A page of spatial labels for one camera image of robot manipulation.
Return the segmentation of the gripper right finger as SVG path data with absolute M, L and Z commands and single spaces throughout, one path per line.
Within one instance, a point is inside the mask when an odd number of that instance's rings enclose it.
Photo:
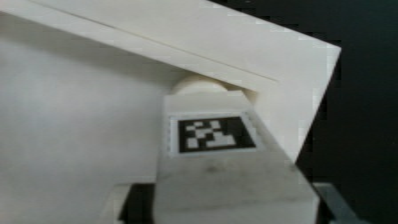
M 371 224 L 359 218 L 334 185 L 325 182 L 316 182 L 313 186 L 332 214 L 327 224 Z

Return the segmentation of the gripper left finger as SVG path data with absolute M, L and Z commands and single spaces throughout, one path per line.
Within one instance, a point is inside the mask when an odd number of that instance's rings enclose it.
M 105 224 L 155 224 L 155 184 L 119 184 L 110 193 L 105 208 Z

